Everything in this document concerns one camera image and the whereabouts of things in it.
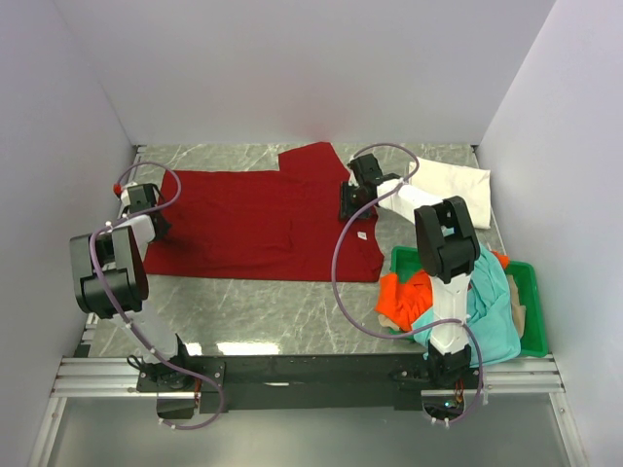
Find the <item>red t shirt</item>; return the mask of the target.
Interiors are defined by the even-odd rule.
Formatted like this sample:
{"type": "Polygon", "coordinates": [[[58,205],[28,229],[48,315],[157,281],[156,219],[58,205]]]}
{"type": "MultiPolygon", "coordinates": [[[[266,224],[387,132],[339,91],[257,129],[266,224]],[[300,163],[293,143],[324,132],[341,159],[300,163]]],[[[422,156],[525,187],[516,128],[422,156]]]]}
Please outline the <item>red t shirt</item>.
{"type": "Polygon", "coordinates": [[[171,228],[149,245],[149,274],[259,280],[376,282],[384,255],[375,218],[340,233],[340,188],[348,171],[333,146],[279,154],[276,170],[166,174],[161,192],[171,228]]]}

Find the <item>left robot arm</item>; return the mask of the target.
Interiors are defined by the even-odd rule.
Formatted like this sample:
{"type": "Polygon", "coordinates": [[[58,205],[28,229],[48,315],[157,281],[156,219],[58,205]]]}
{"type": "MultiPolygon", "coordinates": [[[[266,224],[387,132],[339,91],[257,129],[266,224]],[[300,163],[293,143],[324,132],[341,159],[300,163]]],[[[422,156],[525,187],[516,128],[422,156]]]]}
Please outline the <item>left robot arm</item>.
{"type": "Polygon", "coordinates": [[[77,305],[124,330],[143,353],[127,358],[143,380],[174,391],[187,389],[195,368],[182,340],[147,303],[149,285],[140,253],[170,229],[162,212],[147,211],[165,197],[153,183],[117,185],[114,192],[123,205],[123,222],[96,240],[89,233],[69,240],[77,305]]]}

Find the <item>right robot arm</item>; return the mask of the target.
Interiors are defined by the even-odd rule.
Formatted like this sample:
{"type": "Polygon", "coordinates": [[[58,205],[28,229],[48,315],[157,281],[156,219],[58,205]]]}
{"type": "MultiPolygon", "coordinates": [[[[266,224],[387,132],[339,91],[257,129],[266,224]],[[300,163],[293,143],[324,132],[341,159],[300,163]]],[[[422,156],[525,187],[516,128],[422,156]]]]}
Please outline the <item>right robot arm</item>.
{"type": "Polygon", "coordinates": [[[383,208],[410,221],[421,265],[432,286],[435,318],[422,327],[430,332],[427,376],[435,386],[448,388],[470,367],[474,339],[468,336],[466,325],[467,293],[480,244],[463,198],[439,198],[409,184],[421,168],[418,158],[410,156],[415,168],[404,177],[383,173],[368,148],[349,161],[354,182],[341,185],[339,219],[346,224],[332,256],[331,282],[337,305],[344,309],[337,289],[340,249],[351,225],[371,208],[383,208]]]}

